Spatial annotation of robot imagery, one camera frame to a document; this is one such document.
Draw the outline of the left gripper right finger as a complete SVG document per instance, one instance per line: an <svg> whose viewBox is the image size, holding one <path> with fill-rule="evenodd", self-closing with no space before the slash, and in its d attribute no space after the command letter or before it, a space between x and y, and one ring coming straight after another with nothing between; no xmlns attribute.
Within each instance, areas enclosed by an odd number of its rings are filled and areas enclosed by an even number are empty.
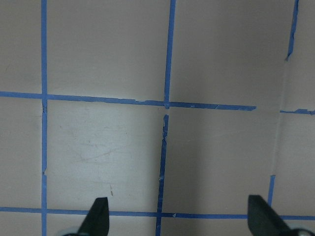
<svg viewBox="0 0 315 236"><path fill-rule="evenodd" d="M260 195L248 196L247 223L253 236L284 236L291 228Z"/></svg>

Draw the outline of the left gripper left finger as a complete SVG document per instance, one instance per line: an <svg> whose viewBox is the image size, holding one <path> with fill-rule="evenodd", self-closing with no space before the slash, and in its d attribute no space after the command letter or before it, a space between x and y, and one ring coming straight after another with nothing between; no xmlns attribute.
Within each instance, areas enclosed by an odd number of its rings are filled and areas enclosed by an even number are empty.
<svg viewBox="0 0 315 236"><path fill-rule="evenodd" d="M107 236L108 233L108 198L96 198L76 234L78 236Z"/></svg>

